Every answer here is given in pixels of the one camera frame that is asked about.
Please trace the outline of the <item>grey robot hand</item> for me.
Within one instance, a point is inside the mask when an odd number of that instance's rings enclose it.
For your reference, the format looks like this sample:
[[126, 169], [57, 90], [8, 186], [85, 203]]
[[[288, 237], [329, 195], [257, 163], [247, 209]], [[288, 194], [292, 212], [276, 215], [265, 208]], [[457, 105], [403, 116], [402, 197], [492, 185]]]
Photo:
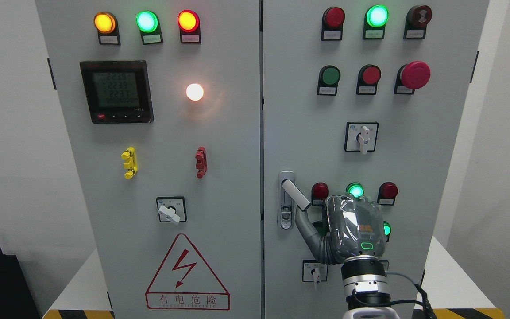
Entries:
[[352, 194], [326, 198], [329, 236], [322, 236], [308, 219], [307, 212], [296, 213], [296, 226], [314, 259], [327, 265], [344, 263], [355, 256], [381, 258], [386, 234], [380, 206]]

